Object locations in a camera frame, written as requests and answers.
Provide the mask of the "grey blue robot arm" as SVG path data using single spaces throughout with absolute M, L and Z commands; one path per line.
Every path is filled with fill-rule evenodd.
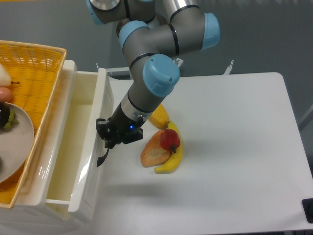
M 133 84 L 108 119 L 96 130 L 108 149 L 143 138 L 142 125 L 180 78 L 175 59 L 215 46 L 220 39 L 216 16 L 203 13 L 195 0 L 165 0 L 169 22 L 159 24 L 153 0 L 89 0 L 96 23 L 126 20 L 118 33 Z

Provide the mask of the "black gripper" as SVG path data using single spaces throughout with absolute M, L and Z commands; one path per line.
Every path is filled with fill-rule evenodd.
M 113 148 L 119 144 L 130 144 L 143 139 L 143 117 L 136 120 L 127 117 L 121 107 L 117 107 L 109 120 L 98 118 L 96 131 L 105 142 L 105 148 Z

